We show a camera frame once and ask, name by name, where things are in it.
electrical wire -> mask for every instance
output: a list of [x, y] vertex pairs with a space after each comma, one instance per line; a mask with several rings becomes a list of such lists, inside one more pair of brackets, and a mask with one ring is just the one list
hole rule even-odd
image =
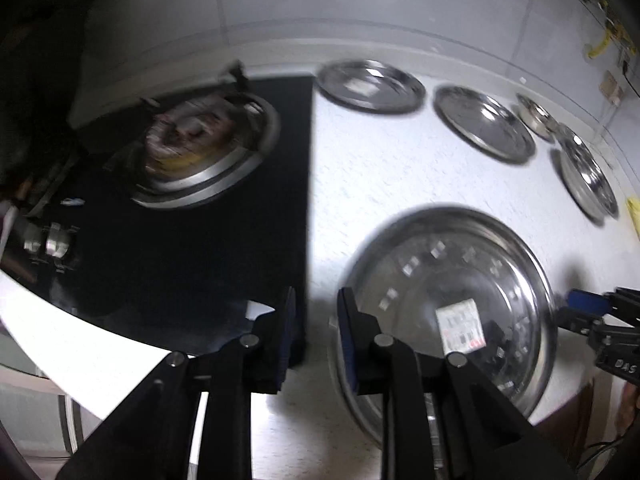
[[636, 93], [636, 95], [638, 96], [638, 99], [640, 99], [640, 94], [638, 93], [638, 90], [636, 90], [634, 88], [634, 86], [631, 84], [631, 81], [629, 81], [629, 78], [626, 76], [626, 71], [628, 69], [629, 69], [629, 64], [626, 61], [623, 61], [622, 62], [622, 75], [625, 77], [626, 82], [629, 84], [631, 89]]
[[615, 442], [615, 440], [605, 440], [603, 442], [595, 442], [593, 444], [589, 444], [587, 447], [585, 447], [582, 452], [584, 453], [585, 451], [591, 449], [592, 447], [600, 447], [600, 446], [606, 446], [607, 444], [613, 444]]
[[585, 467], [587, 467], [590, 463], [594, 462], [594, 460], [596, 460], [601, 454], [603, 454], [604, 452], [607, 452], [611, 449], [615, 449], [620, 445], [620, 442], [622, 442], [622, 438], [623, 437], [619, 437], [616, 440], [613, 440], [609, 443], [606, 443], [606, 446], [601, 447], [599, 450], [597, 450], [594, 454], [592, 454], [589, 458], [587, 458], [586, 460], [584, 460], [584, 462], [582, 462], [581, 464], [578, 465], [578, 467], [575, 469], [576, 472], [580, 472], [582, 469], [584, 469]]
[[626, 74], [625, 74], [625, 79], [626, 79], [626, 82], [629, 83], [629, 86], [631, 87], [631, 89], [636, 93], [636, 95], [640, 99], [640, 94], [638, 93], [638, 90], [634, 88], [634, 86], [631, 84], [631, 81], [629, 81], [629, 78], [626, 76]]

white countertop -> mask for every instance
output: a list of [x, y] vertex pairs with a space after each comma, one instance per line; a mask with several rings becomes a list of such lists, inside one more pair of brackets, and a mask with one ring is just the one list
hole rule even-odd
[[[253, 398], [256, 478], [378, 478], [380, 453], [334, 391], [326, 359], [328, 318], [355, 255], [409, 211], [447, 203], [495, 216], [529, 245], [555, 293], [640, 288], [640, 242], [626, 212], [625, 192], [631, 188], [621, 171], [613, 174], [600, 161], [621, 211], [619, 220], [597, 227], [556, 175], [553, 146], [536, 137], [538, 152], [528, 164], [497, 162], [437, 118], [431, 97], [439, 81], [420, 80], [429, 102], [405, 116], [363, 114], [314, 97], [308, 360], [287, 373], [280, 394]], [[514, 92], [496, 97], [510, 104]], [[33, 361], [100, 418], [166, 354], [72, 317], [2, 273], [0, 317]], [[584, 338], [560, 331], [549, 386], [530, 420], [542, 420], [574, 396], [591, 374], [592, 361]]]

stove burner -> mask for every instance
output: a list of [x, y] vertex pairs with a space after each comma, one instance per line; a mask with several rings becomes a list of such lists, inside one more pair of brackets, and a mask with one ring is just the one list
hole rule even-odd
[[245, 92], [210, 94], [156, 116], [129, 157], [133, 200], [156, 209], [208, 201], [257, 168], [273, 149], [278, 113]]

metal bolt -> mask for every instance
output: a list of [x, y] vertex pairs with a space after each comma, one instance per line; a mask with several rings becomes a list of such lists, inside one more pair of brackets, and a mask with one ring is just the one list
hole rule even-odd
[[40, 243], [40, 241], [34, 238], [24, 241], [24, 250], [30, 254], [38, 254], [38, 252], [40, 252], [41, 246], [42, 244]]
[[260, 338], [255, 334], [244, 334], [240, 338], [240, 344], [245, 348], [256, 346], [260, 342]]
[[164, 362], [173, 368], [180, 366], [184, 361], [184, 354], [180, 352], [171, 352], [164, 358]]
[[394, 341], [394, 338], [389, 334], [378, 334], [377, 336], [375, 336], [375, 338], [373, 338], [373, 342], [382, 348], [391, 346]]
[[64, 258], [69, 250], [70, 244], [71, 236], [69, 236], [69, 233], [65, 231], [60, 224], [52, 222], [44, 246], [45, 252], [56, 259]]
[[455, 366], [456, 368], [462, 368], [466, 365], [466, 357], [460, 352], [452, 352], [447, 356], [447, 361], [451, 366]]

gas stove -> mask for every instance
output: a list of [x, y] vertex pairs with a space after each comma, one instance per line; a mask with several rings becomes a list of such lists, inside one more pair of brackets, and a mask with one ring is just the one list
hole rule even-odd
[[189, 354], [248, 332], [248, 312], [292, 286], [300, 360], [312, 81], [195, 89], [83, 127], [93, 154], [42, 218], [72, 231], [64, 264], [32, 259], [34, 280], [3, 270], [74, 316]]

